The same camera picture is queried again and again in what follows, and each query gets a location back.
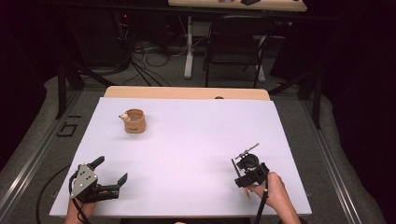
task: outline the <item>chair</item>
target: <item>chair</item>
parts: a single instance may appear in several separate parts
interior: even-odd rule
[[[256,88],[262,67],[263,47],[274,27],[271,19],[255,15],[225,15],[213,21],[204,62],[205,86],[208,86],[209,81],[209,65],[213,63],[244,65],[244,71],[249,65],[255,65],[253,88]],[[262,42],[254,36],[263,36]]]

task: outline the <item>gray carpet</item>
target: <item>gray carpet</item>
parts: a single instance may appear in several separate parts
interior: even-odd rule
[[[271,70],[271,63],[276,56],[277,47],[274,44],[274,51],[270,49],[266,52],[267,60],[263,65],[266,74],[269,74]],[[166,59],[166,57],[158,53],[146,54],[144,60],[142,60],[143,63],[148,62],[153,64],[155,62],[158,65],[166,62],[163,66],[145,65],[147,69],[158,74],[153,75],[153,77],[164,86],[169,83],[171,86],[203,87],[205,84],[205,75],[202,71],[202,54],[196,51],[192,79],[183,78],[184,61],[184,57],[170,57]],[[134,59],[134,62],[143,66],[137,59]],[[213,70],[215,74],[214,79],[217,81],[211,82],[210,86],[250,87],[252,85],[251,81],[229,79],[229,75],[231,74],[234,74],[233,77],[242,74],[238,69],[233,68],[224,72],[223,68],[215,68]],[[116,75],[106,76],[106,78],[120,85],[148,85],[141,76],[135,77],[136,75],[135,69],[130,66],[126,71]],[[271,90],[277,83],[284,81],[276,77],[266,77],[267,80],[264,83],[260,83],[258,88]],[[48,96],[40,114],[0,174],[0,182],[2,183],[0,186],[0,196],[3,199],[1,204],[1,211],[3,212],[2,223],[34,223],[36,200],[40,190],[42,190],[46,182],[55,173],[73,160],[98,99],[103,96],[105,91],[103,86],[89,77],[84,77],[84,81],[87,84],[87,88],[84,91],[77,93],[68,91],[70,99],[69,110],[59,121],[53,119],[57,112],[56,78],[46,84]],[[276,108],[288,138],[291,152],[296,161],[303,185],[309,195],[308,200],[311,204],[313,214],[304,217],[304,219],[308,223],[324,224],[385,223],[375,201],[362,187],[339,145],[336,127],[332,120],[331,103],[326,98],[323,98],[320,117],[322,130],[318,131],[309,118],[309,113],[307,114],[306,111],[307,106],[310,105],[310,101],[298,101],[295,96],[297,90],[298,87],[292,87],[283,94],[273,96],[272,100],[276,103]],[[323,148],[329,149],[330,162],[329,155],[323,151]],[[37,168],[31,170],[35,166],[26,166],[29,161],[35,161]],[[337,171],[336,175],[338,179],[335,178],[335,180],[332,177],[334,173],[334,167],[332,165],[335,166],[335,171]],[[29,175],[26,177],[26,175],[21,174],[23,171],[26,173],[26,170],[32,173],[33,178],[30,178]],[[66,172],[61,172],[50,182],[44,191],[39,213],[41,223],[64,222],[64,219],[50,217],[48,213],[65,176]],[[23,180],[24,182],[23,184],[19,183],[16,185],[17,187],[21,186],[18,190],[12,187],[15,180],[20,180],[20,182]],[[344,192],[340,192],[337,188],[340,180],[342,180],[341,184],[346,186],[346,191]],[[10,200],[9,198],[15,194],[17,196],[13,200]],[[345,196],[350,197],[353,202],[352,207],[345,208],[345,203],[342,202]],[[355,210],[358,217],[351,219],[348,215],[350,214],[348,210]],[[262,219],[262,223],[277,222],[277,217],[264,217]],[[120,220],[94,217],[92,223],[120,223]]]

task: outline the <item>human hand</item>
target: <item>human hand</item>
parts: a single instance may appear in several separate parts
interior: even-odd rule
[[[247,189],[255,192],[262,198],[265,190],[265,182],[260,185],[251,185],[247,187]],[[282,219],[283,224],[301,223],[291,203],[282,178],[275,172],[270,172],[268,174],[268,198],[265,203],[274,208],[280,219]]]
[[[85,217],[90,218],[97,203],[82,203],[78,199],[76,199],[76,202],[81,208],[81,211],[84,213]],[[73,204],[73,201],[69,199],[69,205],[67,207],[67,215],[64,224],[82,224],[83,222],[81,220],[83,220],[81,214]]]

